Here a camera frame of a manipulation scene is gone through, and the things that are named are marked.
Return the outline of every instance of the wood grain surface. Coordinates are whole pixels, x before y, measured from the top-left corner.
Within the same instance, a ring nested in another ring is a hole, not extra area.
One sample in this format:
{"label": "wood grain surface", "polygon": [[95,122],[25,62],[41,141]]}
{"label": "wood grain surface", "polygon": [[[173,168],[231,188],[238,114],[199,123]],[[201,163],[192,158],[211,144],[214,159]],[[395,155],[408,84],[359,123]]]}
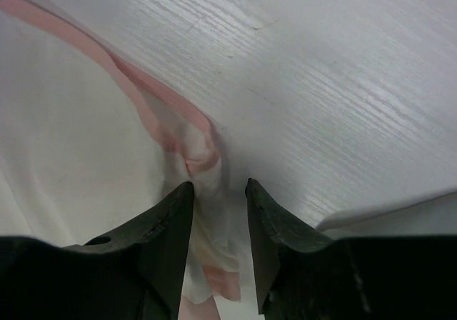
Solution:
{"label": "wood grain surface", "polygon": [[457,0],[50,1],[211,118],[236,193],[316,225],[457,185]]}

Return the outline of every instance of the white wooden table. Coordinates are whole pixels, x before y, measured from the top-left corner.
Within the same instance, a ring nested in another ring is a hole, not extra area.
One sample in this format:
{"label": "white wooden table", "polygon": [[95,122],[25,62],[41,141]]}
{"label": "white wooden table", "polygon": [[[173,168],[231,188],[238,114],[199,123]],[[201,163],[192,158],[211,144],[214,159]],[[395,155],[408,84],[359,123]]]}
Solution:
{"label": "white wooden table", "polygon": [[457,185],[457,0],[49,1],[208,114],[238,194],[316,225]]}

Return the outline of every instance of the white fabric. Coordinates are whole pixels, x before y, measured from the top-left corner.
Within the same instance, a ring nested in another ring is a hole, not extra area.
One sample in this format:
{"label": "white fabric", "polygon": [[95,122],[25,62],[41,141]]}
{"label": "white fabric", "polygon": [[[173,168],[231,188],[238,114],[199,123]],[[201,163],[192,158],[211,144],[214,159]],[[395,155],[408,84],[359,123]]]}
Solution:
{"label": "white fabric", "polygon": [[[191,179],[182,156],[151,138],[98,64],[2,12],[0,38],[0,235],[83,244]],[[195,126],[154,97],[146,99],[188,156],[205,154]],[[195,303],[212,294],[202,262],[238,268],[230,258],[220,174],[219,162],[192,176],[198,201],[183,292]]]}

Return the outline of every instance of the crumpled fabric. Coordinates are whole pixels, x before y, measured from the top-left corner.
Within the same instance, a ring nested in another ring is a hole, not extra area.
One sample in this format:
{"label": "crumpled fabric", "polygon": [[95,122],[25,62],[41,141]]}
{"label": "crumpled fabric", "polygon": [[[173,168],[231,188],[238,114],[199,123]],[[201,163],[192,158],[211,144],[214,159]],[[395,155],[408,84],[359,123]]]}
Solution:
{"label": "crumpled fabric", "polygon": [[220,319],[214,295],[241,295],[208,119],[24,0],[0,0],[0,57],[1,234],[83,244],[190,180],[196,203],[180,319]]}

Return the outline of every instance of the pink trim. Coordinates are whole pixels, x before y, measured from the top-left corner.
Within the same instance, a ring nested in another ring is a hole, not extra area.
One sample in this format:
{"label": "pink trim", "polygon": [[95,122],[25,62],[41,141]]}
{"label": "pink trim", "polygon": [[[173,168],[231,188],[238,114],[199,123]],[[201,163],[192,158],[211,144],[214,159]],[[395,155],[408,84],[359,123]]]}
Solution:
{"label": "pink trim", "polygon": [[204,266],[203,271],[215,295],[221,295],[230,301],[241,300],[240,274],[238,272],[227,272],[212,266]]}
{"label": "pink trim", "polygon": [[[151,137],[162,145],[166,151],[182,155],[190,174],[207,170],[219,160],[219,153],[211,138],[211,125],[208,119],[194,105],[175,91],[137,69],[135,66],[108,52],[91,37],[73,25],[27,1],[0,0],[0,9],[59,37],[102,66],[135,105],[141,122]],[[194,126],[204,132],[209,150],[208,155],[204,159],[193,160],[184,156],[182,143],[152,113],[141,92],[136,88],[135,83],[155,97],[166,102],[176,112],[180,113]]]}
{"label": "pink trim", "polygon": [[181,297],[178,320],[221,320],[214,297],[210,297],[202,304],[193,304],[185,297]]}

